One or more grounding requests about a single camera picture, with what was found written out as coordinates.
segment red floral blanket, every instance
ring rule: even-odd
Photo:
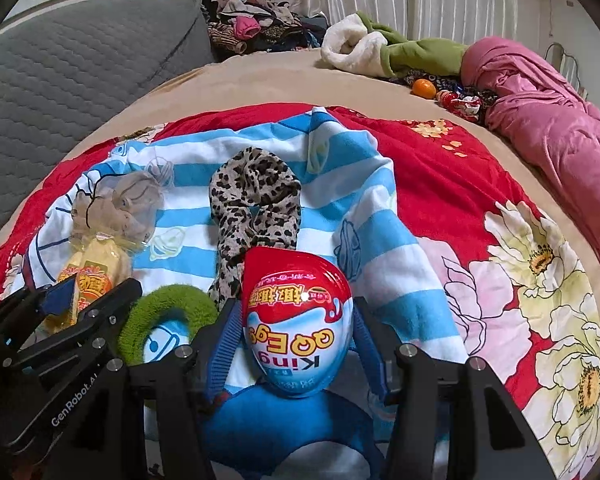
[[[269,104],[209,112],[134,137],[151,142],[239,130],[310,109]],[[394,161],[398,216],[442,282],[468,353],[490,362],[559,478],[588,471],[600,418],[600,320],[582,265],[558,226],[460,126],[375,120],[341,107],[329,111],[347,128],[370,131],[378,150]],[[0,295],[8,293],[53,200],[123,141],[62,162],[27,200],[0,248]]]

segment pink blanket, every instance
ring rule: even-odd
[[[464,54],[462,82],[500,99],[486,125],[544,171],[600,260],[600,110],[519,43],[483,38]]]

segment plastic wrapped food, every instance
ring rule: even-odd
[[[58,276],[61,282],[77,274],[74,300],[67,313],[45,319],[49,332],[75,324],[80,311],[131,276],[129,253],[144,250],[154,234],[162,190],[172,181],[173,165],[154,162],[147,170],[105,175],[92,192],[78,191],[70,236],[76,252]]]

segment leopard print scarf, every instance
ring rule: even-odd
[[[219,227],[216,278],[209,296],[221,310],[228,298],[240,295],[247,249],[296,248],[300,181],[273,153],[247,148],[213,174],[209,200]]]

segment gray quilted mattress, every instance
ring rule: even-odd
[[[88,0],[0,34],[0,228],[80,140],[213,61],[200,0]]]

